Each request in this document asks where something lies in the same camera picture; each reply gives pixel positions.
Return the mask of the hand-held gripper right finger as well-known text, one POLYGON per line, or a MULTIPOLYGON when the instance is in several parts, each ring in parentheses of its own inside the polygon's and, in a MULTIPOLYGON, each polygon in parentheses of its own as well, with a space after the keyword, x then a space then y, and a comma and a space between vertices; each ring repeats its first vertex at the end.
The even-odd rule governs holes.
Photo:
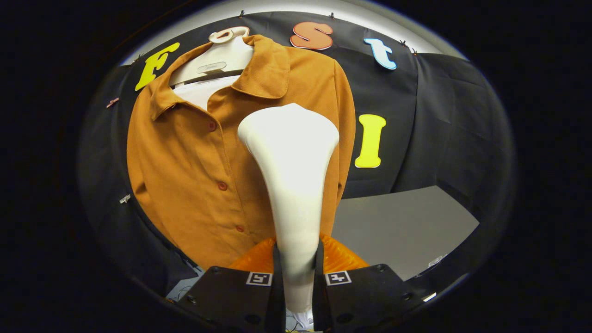
POLYGON ((404 282, 387 264, 368 265, 321 234, 315 255, 312 314, 323 333, 386 333, 435 297, 404 282))

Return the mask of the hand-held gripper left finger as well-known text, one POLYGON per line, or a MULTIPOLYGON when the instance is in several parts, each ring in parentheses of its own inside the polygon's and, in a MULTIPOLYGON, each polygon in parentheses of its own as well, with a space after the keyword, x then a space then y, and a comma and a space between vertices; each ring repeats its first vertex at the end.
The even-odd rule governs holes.
POLYGON ((211 267, 178 305, 212 333, 285 332, 283 270, 275 239, 256 245, 239 266, 211 267))

